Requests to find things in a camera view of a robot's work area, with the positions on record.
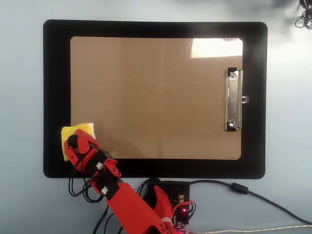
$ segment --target gray cable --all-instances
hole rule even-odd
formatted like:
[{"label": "gray cable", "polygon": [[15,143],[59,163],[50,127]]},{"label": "gray cable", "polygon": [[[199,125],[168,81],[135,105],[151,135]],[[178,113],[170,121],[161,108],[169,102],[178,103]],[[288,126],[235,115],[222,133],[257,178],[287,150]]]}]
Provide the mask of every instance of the gray cable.
[{"label": "gray cable", "polygon": [[268,231],[295,229],[295,228],[312,228],[312,225],[287,226],[287,227],[278,227],[278,228],[263,228],[263,229],[256,229],[256,230],[220,230],[220,231],[210,231],[210,232],[199,232],[199,231],[191,230],[191,234],[259,233],[259,232],[268,232]]}]

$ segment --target red robotic arm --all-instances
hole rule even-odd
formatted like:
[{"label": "red robotic arm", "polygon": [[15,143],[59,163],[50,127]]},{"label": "red robotic arm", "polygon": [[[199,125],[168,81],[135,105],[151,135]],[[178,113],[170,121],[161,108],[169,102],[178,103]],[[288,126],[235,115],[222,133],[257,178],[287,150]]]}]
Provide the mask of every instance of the red robotic arm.
[{"label": "red robotic arm", "polygon": [[99,143],[81,129],[64,144],[65,153],[78,171],[91,176],[97,193],[106,197],[128,234],[176,234],[172,224],[172,206],[166,193],[155,186],[154,210],[121,178],[117,161]]}]

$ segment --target red wire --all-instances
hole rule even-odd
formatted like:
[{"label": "red wire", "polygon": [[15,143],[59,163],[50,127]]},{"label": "red wire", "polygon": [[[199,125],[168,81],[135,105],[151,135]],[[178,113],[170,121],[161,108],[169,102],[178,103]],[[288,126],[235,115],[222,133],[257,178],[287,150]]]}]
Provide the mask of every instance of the red wire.
[{"label": "red wire", "polygon": [[172,215],[171,215],[171,216],[172,216],[172,217],[174,216],[174,214],[175,214],[177,208],[179,208],[180,206],[189,205],[189,204],[191,204],[191,203],[195,204],[195,202],[193,202],[193,201],[186,201],[186,202],[182,202],[182,203],[177,204],[177,205],[172,209]]}]

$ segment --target screw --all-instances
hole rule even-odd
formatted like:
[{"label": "screw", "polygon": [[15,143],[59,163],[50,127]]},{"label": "screw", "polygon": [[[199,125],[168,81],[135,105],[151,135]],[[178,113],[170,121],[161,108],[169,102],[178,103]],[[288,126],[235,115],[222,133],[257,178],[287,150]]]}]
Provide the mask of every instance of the screw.
[{"label": "screw", "polygon": [[230,125],[231,125],[231,126],[234,126],[234,124],[235,124],[235,120],[231,119],[231,120],[230,120]]},{"label": "screw", "polygon": [[235,73],[231,73],[230,78],[231,79],[236,79],[236,74]]}]

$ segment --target cable ferrite bead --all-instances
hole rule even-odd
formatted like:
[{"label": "cable ferrite bead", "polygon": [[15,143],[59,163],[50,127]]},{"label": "cable ferrite bead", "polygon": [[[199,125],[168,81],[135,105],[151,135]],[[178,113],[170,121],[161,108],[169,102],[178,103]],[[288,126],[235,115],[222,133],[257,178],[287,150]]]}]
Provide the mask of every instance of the cable ferrite bead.
[{"label": "cable ferrite bead", "polygon": [[240,194],[244,194],[244,195],[248,194],[248,187],[241,185],[241,184],[233,183],[231,186],[231,189]]}]

